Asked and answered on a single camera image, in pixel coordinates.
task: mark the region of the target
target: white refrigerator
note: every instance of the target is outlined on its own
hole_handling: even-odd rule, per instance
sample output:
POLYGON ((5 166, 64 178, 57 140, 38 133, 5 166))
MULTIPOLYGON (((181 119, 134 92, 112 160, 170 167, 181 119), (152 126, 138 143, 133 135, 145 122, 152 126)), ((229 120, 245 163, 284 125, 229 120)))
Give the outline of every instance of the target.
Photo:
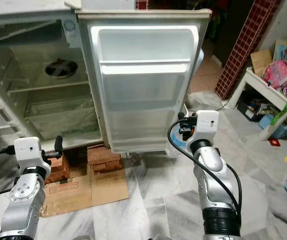
POLYGON ((0 114, 45 150, 57 135, 65 149, 103 141, 113 152, 164 150, 203 59, 210 16, 208 9, 0 13, 0 114), (56 61, 77 69, 54 77, 46 68, 56 61))

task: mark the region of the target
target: red brick column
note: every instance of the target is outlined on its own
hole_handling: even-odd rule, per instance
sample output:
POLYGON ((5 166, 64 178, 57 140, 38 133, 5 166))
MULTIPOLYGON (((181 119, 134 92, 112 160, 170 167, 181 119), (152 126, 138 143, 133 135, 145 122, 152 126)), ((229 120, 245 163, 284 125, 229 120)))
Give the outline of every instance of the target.
POLYGON ((146 10, 148 9, 149 0, 136 0, 135 9, 137 10, 146 10))
POLYGON ((282 0, 254 0, 239 37, 223 68, 215 93, 225 100, 232 94, 237 81, 255 51, 282 0))

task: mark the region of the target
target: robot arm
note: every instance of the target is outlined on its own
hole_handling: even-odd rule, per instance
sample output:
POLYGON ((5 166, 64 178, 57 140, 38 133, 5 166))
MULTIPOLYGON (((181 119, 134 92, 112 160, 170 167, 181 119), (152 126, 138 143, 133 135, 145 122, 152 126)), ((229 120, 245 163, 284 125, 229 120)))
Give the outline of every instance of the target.
POLYGON ((174 147, 194 161, 193 172, 198 181, 204 220, 203 239, 240 240, 240 206, 232 195, 233 188, 227 176, 227 164, 219 151, 213 147, 213 138, 218 130, 219 112, 199 110, 196 116, 186 119, 179 114, 179 119, 179 133, 183 135, 184 141, 187 140, 186 148, 193 157, 185 154, 177 146, 174 147))
POLYGON ((33 240, 39 212, 45 201, 45 178, 51 173, 48 158, 60 158, 63 138, 58 136, 55 153, 46 155, 37 137, 14 141, 20 176, 10 191, 10 203, 1 220, 0 240, 33 240))

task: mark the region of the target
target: cardboard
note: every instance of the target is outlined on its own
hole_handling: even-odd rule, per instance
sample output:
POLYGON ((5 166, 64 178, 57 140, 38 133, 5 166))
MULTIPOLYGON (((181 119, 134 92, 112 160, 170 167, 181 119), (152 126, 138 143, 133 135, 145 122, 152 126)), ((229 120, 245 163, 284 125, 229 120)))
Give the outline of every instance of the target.
POLYGON ((91 191, 93 206, 129 198, 125 169, 104 173, 91 170, 91 191))
MULTIPOLYGON (((84 171, 74 169, 74 174, 84 171)), ((64 183, 58 181, 47 184, 44 192, 46 198, 40 211, 42 217, 69 213, 129 197, 124 169, 95 173, 90 165, 86 167, 86 175, 69 178, 64 183)))
POLYGON ((42 217, 69 213, 92 206, 90 175, 69 178, 66 183, 49 183, 44 187, 45 201, 42 217))
POLYGON ((261 78, 268 65, 273 62, 270 51, 265 49, 262 51, 253 52, 250 54, 250 57, 254 73, 261 78))

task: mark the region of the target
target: white plastic table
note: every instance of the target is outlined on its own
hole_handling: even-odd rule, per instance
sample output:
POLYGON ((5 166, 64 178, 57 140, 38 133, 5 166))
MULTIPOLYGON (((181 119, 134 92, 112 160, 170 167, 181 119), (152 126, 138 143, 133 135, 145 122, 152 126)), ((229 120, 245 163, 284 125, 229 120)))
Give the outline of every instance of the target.
MULTIPOLYGON (((238 87, 236 88, 229 102, 226 105, 228 108, 234 109, 236 107, 240 95, 242 94, 246 84, 252 86, 257 92, 263 95, 266 99, 268 99, 268 101, 270 101, 281 111, 284 109, 287 103, 287 98, 271 86, 268 86, 264 80, 255 75, 251 67, 248 67, 246 69, 246 72, 242 77, 241 82, 239 83, 238 87)), ((279 126, 284 122, 286 118, 287 112, 283 116, 281 116, 274 125, 269 124, 265 129, 263 129, 258 134, 258 138, 261 141, 268 140, 268 138, 279 128, 279 126)))

